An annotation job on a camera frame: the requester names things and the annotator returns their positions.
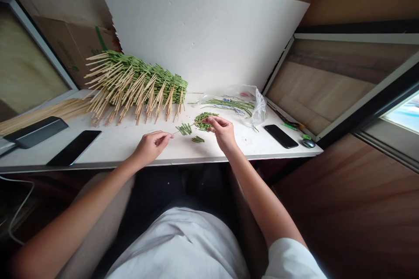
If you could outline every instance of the black smartphone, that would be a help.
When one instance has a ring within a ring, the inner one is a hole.
[[[99,136],[102,131],[83,131],[54,158],[52,158],[47,166],[71,166],[82,153],[90,146],[90,144]]]
[[[264,129],[268,131],[282,146],[285,148],[297,147],[298,143],[289,137],[284,131],[278,128],[276,125],[271,124],[264,126]]]

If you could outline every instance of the bundle of wooden sticks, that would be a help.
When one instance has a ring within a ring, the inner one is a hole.
[[[85,115],[86,110],[90,106],[89,102],[90,99],[67,99],[56,105],[38,109],[4,121],[0,123],[0,135],[6,136],[50,116],[56,116],[67,122],[70,119]]]
[[[145,122],[156,116],[155,122],[163,110],[168,107],[166,121],[172,112],[172,104],[178,104],[175,119],[179,119],[182,109],[185,110],[185,94],[188,83],[179,75],[163,70],[159,65],[152,66],[132,56],[107,50],[104,53],[87,58],[92,61],[87,66],[95,66],[85,76],[94,77],[89,89],[98,91],[92,98],[88,112],[93,112],[92,123],[99,125],[105,119],[105,125],[118,117],[117,125],[122,122],[128,110],[136,106],[137,125],[141,111],[147,104]]]

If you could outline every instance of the plastic bag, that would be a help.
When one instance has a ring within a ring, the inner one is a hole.
[[[245,126],[254,129],[267,118],[265,99],[258,88],[251,85],[233,85],[223,90],[205,92],[193,106],[233,110],[241,116]]]

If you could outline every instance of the glass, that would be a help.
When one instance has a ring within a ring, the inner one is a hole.
[[[419,93],[387,113],[382,119],[419,134]]]
[[[0,62],[0,122],[69,90],[5,3],[0,3]]]

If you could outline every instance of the hand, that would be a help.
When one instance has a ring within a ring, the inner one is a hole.
[[[169,139],[173,137],[172,134],[162,131],[144,134],[129,159],[141,168],[145,167],[161,154],[169,143]]]
[[[225,154],[238,148],[234,138],[234,127],[230,121],[217,116],[209,116],[203,122],[212,126],[208,131],[215,133],[218,146]]]

